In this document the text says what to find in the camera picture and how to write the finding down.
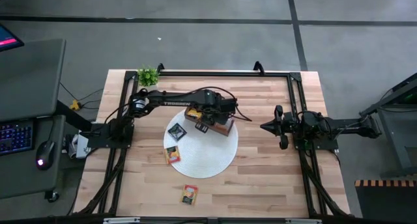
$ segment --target computer mouse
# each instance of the computer mouse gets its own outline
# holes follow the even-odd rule
[[[36,151],[36,166],[40,170],[47,170],[52,166],[54,157],[55,143],[53,141],[45,141],[41,143]]]

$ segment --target keyboard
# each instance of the keyboard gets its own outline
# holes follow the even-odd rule
[[[33,121],[0,123],[0,156],[33,148]]]

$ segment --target gray floor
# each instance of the gray floor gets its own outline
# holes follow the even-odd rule
[[[416,0],[295,0],[300,20],[417,20]],[[291,19],[288,0],[3,0],[0,13],[136,18]],[[52,23],[2,21],[25,41],[65,38],[62,82],[84,96],[103,86],[110,68],[164,63],[176,69],[300,70],[292,25]],[[354,118],[385,90],[417,71],[415,27],[301,26],[309,70],[319,72],[329,116]],[[61,91],[59,98],[70,103]],[[84,110],[95,118],[95,111]],[[378,179],[398,164],[384,136],[339,138],[351,212],[361,216],[356,179]],[[0,218],[65,215],[76,182],[48,204],[40,195],[0,201]],[[34,204],[25,212],[9,205]]]

